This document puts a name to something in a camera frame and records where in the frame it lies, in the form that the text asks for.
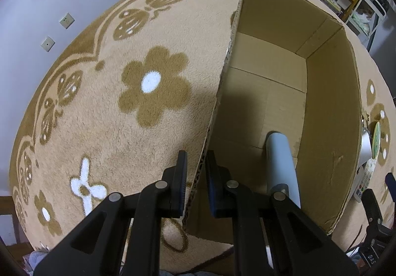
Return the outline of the white remote control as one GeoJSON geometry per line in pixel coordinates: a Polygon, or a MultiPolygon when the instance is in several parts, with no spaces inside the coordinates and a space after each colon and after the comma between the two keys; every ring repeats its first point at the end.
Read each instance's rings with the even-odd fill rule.
{"type": "Polygon", "coordinates": [[[369,159],[364,165],[359,168],[358,183],[353,193],[353,198],[361,203],[363,192],[369,187],[371,177],[374,173],[377,164],[377,159],[369,159]]]}

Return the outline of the grey-blue cylindrical device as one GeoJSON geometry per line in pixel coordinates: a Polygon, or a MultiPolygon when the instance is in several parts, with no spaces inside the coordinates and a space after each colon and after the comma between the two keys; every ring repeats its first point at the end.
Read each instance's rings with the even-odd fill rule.
{"type": "Polygon", "coordinates": [[[280,132],[270,132],[265,142],[267,194],[283,192],[299,208],[299,184],[288,138],[280,132]]]}

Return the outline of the green oval fan card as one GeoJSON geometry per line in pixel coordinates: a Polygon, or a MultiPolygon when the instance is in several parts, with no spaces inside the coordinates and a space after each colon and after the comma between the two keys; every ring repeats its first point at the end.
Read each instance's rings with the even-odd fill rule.
{"type": "Polygon", "coordinates": [[[381,123],[376,122],[372,134],[372,158],[376,159],[379,156],[381,148],[381,123]]]}

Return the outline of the brown cardboard box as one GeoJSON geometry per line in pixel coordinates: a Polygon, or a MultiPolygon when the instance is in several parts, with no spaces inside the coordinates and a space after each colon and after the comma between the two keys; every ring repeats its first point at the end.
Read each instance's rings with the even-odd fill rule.
{"type": "Polygon", "coordinates": [[[232,177],[265,194],[270,140],[289,146],[289,193],[325,232],[350,193],[361,141],[356,54],[318,0],[204,0],[232,37],[207,149],[232,177]]]}

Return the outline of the grey flat box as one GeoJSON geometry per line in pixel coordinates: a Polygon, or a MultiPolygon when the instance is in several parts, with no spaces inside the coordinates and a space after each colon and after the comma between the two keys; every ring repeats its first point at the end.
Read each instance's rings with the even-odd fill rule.
{"type": "Polygon", "coordinates": [[[358,158],[358,167],[365,164],[372,157],[370,134],[367,128],[362,128],[361,146],[358,158]]]}

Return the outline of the beige floral carpet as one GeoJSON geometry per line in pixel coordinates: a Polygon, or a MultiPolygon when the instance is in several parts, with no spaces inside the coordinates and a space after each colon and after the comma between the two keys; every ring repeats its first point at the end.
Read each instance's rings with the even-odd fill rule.
{"type": "MultiPolygon", "coordinates": [[[[210,216],[203,175],[232,37],[220,29],[221,16],[204,0],[121,0],[55,61],[26,110],[9,170],[34,249],[53,249],[110,193],[135,194],[159,180],[184,150],[185,213],[161,222],[160,266],[187,272],[229,253],[231,223],[210,216]]],[[[362,128],[381,123],[371,187],[390,225],[384,180],[395,171],[395,105],[376,63],[340,22],[356,54],[362,128]]],[[[326,233],[347,249],[366,227],[363,207],[348,196],[326,233]]]]}

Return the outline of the white metal rack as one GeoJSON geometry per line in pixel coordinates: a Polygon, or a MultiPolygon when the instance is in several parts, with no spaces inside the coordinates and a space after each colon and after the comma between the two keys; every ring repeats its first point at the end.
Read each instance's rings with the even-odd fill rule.
{"type": "Polygon", "coordinates": [[[388,10],[387,0],[359,0],[346,24],[365,43],[371,39],[377,27],[384,21],[388,10]]]}

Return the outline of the lower wall socket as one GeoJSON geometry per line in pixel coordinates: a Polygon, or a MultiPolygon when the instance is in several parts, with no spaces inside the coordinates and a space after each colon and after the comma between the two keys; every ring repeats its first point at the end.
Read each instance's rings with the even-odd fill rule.
{"type": "Polygon", "coordinates": [[[45,52],[49,52],[53,48],[54,44],[55,41],[51,37],[47,36],[43,42],[41,42],[40,46],[45,50],[45,52]]]}

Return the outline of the wall socket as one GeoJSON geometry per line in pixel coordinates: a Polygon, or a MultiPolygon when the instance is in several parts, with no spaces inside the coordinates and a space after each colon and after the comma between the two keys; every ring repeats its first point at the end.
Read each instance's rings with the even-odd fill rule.
{"type": "Polygon", "coordinates": [[[75,19],[69,13],[66,13],[63,18],[59,21],[59,23],[65,28],[68,29],[71,24],[73,24],[75,19]]]}
{"type": "Polygon", "coordinates": [[[43,42],[41,42],[40,46],[45,50],[45,52],[49,52],[53,48],[54,44],[55,41],[51,37],[47,36],[43,42]]]}

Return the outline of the upper wall socket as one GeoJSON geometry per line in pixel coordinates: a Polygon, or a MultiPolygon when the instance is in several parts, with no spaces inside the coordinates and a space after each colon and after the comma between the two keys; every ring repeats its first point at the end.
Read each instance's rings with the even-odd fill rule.
{"type": "Polygon", "coordinates": [[[73,24],[75,19],[69,13],[66,13],[63,18],[59,21],[59,23],[65,28],[68,29],[71,24],[73,24]]]}

